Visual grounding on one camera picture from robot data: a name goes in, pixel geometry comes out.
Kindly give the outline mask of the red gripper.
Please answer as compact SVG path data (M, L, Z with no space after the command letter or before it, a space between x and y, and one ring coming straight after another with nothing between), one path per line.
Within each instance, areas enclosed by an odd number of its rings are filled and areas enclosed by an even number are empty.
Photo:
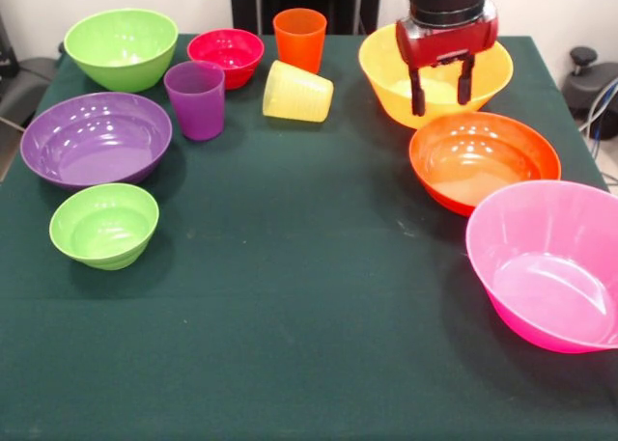
M419 68L463 60L458 80L458 103L466 105L470 102L475 55L492 48L497 30L497 11L491 0L485 0L477 17L454 26L423 25L411 16L396 22L395 38L401 57L408 65L414 116L424 116L426 111Z

